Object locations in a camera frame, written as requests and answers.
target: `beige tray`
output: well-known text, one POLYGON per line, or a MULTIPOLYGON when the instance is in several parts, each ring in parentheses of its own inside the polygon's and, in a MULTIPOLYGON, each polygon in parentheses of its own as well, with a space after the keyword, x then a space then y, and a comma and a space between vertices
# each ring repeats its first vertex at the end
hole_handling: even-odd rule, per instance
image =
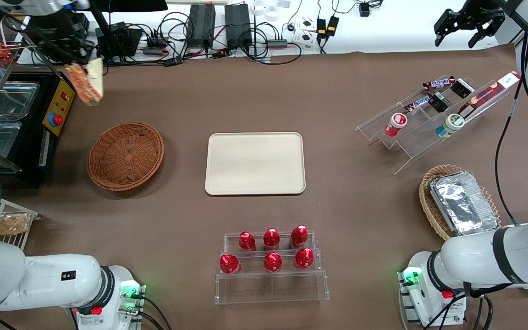
POLYGON ((209 138, 207 193, 300 194, 305 186, 299 133, 217 133, 209 138))

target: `black band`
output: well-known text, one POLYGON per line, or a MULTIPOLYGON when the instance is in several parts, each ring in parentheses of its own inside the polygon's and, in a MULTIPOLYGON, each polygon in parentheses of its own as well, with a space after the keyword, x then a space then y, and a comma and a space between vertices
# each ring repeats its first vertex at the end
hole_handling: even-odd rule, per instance
POLYGON ((500 271, 505 274, 506 278, 512 284, 526 284, 526 282, 521 280, 515 273, 511 267, 511 263, 509 263, 509 259, 506 257, 505 232, 508 228, 509 227, 502 227, 494 233, 494 236, 492 236, 492 251, 494 252, 498 268, 500 268, 500 271))
POLYGON ((507 15, 511 16, 513 15, 513 11, 517 9, 517 7, 520 5, 522 1, 523 0, 508 0, 502 9, 505 11, 507 15))
POLYGON ((433 283, 437 290, 439 290, 440 292, 451 291, 453 292, 453 295, 457 295, 459 293, 459 290, 452 289, 449 286, 446 286, 446 284, 444 284, 435 273, 435 257, 437 257, 440 252, 441 251, 433 251, 427 259, 427 274, 429 275, 431 283, 433 283))
POLYGON ((90 303, 78 307, 77 310, 82 315, 90 315, 93 307, 105 307, 111 299, 111 295, 113 295, 114 288, 115 277, 113 272, 111 272, 109 267, 101 266, 101 289, 99 293, 90 303))

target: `white tape roll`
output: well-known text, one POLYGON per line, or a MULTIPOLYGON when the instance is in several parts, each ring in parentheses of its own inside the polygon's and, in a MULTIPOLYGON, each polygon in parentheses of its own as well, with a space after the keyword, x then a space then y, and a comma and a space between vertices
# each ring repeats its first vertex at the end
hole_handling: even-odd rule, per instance
POLYGON ((256 0, 250 5, 250 13, 256 16, 266 14, 266 2, 263 0, 256 0))
POLYGON ((278 7, 277 6, 270 6, 268 9, 266 9, 266 14, 264 14, 264 18, 269 22, 278 21, 280 18, 280 14, 278 13, 278 7))

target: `clear acrylic stand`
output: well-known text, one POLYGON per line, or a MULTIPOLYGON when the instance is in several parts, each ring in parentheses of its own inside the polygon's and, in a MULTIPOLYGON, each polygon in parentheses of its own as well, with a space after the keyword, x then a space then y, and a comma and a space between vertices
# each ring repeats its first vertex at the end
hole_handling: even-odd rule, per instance
POLYGON ((297 249, 289 249, 290 232, 279 232, 280 246, 274 251, 262 249, 263 233, 254 234, 256 251, 243 251, 239 248, 239 234, 226 234, 223 254, 233 254, 242 265, 238 274, 226 274, 219 267, 215 275, 216 305, 231 303, 271 303, 283 301, 321 301, 329 300, 327 271, 323 256, 317 246, 315 233, 310 232, 306 247, 314 252, 314 265, 301 271, 293 267, 297 249), (264 256, 270 252, 278 253, 282 258, 279 272, 270 273, 264 269, 264 256))
MULTIPOLYGON (((446 78, 448 77, 442 76, 437 80, 446 78)), ((362 125, 359 125, 356 128, 356 131, 359 131, 364 134, 364 136, 371 143, 375 142, 376 140, 380 140, 388 149, 392 148, 394 145, 397 145, 405 152, 405 154, 409 157, 409 160, 407 160, 398 169, 398 171, 394 173, 394 175, 396 175, 402 169, 404 169, 417 159, 423 157, 435 146, 446 140, 446 138, 439 137, 435 133, 435 130, 440 127, 444 123, 444 121, 446 121, 446 118, 449 115, 459 112, 461 106, 466 104, 471 98, 488 88, 493 83, 496 83, 496 81, 490 81, 489 83, 480 87, 470 78, 463 78, 463 80, 475 89, 474 92, 470 93, 470 95, 463 99, 457 96, 457 94, 449 88, 446 88, 445 90, 434 91, 440 92, 450 102, 452 102, 452 106, 448 107, 448 109, 446 109, 442 113, 438 113, 428 103, 425 103, 417 109, 411 111, 410 113, 407 113, 408 111, 404 109, 405 105, 415 102, 416 100, 419 100, 423 96, 427 95, 427 91, 425 89, 421 89, 415 92, 414 94, 411 94, 411 96, 409 96, 408 98, 398 102, 394 106, 382 111, 369 121, 363 123, 362 125), (405 115, 407 115, 407 124, 398 132, 396 136, 387 136, 387 134, 384 133, 384 127, 388 125, 390 117, 397 112, 405 113, 405 115)), ((486 111, 496 102, 507 96, 507 91, 509 89, 510 88, 501 91, 497 95, 490 98, 486 103, 479 106, 466 119, 465 125, 467 125, 474 119, 477 119, 478 116, 481 115, 484 111, 486 111)))

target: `round wicker basket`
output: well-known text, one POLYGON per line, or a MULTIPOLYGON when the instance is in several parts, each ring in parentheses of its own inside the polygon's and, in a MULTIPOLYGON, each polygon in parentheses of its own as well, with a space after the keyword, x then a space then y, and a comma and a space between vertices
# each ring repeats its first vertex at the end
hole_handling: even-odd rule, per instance
POLYGON ((97 186, 123 192, 146 182, 163 156, 159 132, 144 123, 122 123, 97 138, 88 153, 87 172, 97 186))
MULTIPOLYGON (((433 196, 431 196, 431 193, 429 192, 427 184, 434 178, 452 175, 453 173, 460 172, 461 170, 461 167, 456 165, 436 166, 429 170, 427 174, 425 174, 425 176, 423 177, 423 181, 421 181, 421 184, 419 185, 419 200, 421 200, 421 206, 423 207, 423 211, 425 211, 425 214, 427 215, 427 220, 429 220, 431 227, 435 229, 435 232, 437 232, 437 234, 441 236, 444 241, 448 240, 453 235, 451 230, 449 230, 448 224, 444 219, 444 216, 441 214, 439 207, 437 207, 437 204, 435 204, 435 201, 433 200, 433 196)), ((490 198, 490 194, 486 192, 486 189, 484 189, 484 187, 480 186, 480 189, 482 189, 484 197, 486 197, 486 200, 488 200, 488 203, 492 207, 492 211, 494 212, 496 218, 498 219, 498 222, 500 223, 501 219, 498 216, 498 211, 496 209, 496 206, 494 205, 494 202, 492 201, 492 198, 490 198)))

